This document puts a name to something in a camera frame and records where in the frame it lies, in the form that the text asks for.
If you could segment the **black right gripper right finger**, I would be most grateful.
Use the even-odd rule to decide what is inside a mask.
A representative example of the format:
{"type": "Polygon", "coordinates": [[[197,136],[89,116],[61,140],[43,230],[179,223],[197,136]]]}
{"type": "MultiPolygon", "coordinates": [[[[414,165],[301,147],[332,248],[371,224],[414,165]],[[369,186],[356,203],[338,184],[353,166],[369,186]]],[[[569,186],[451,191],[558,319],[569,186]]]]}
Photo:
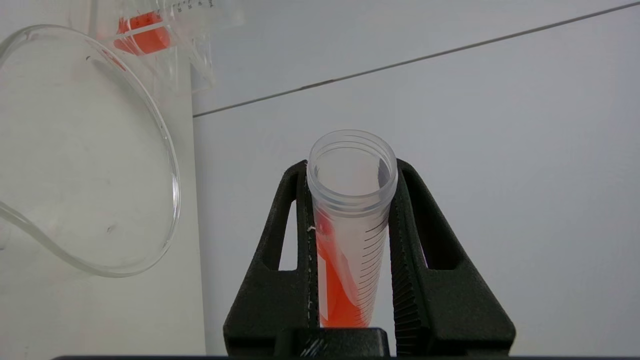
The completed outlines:
{"type": "Polygon", "coordinates": [[[514,322],[418,171],[397,161],[388,229],[398,357],[508,357],[514,322]]]}

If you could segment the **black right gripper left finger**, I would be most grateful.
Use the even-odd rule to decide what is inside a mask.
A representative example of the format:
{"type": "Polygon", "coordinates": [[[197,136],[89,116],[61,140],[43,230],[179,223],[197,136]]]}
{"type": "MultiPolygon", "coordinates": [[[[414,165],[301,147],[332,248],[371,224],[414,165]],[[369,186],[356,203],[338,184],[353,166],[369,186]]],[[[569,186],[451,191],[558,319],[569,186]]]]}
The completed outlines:
{"type": "Polygon", "coordinates": [[[253,259],[223,326],[232,357],[270,357],[283,331],[318,328],[318,262],[307,162],[289,167],[279,182],[253,259]],[[296,267],[280,270],[291,206],[295,205],[296,267]]]}

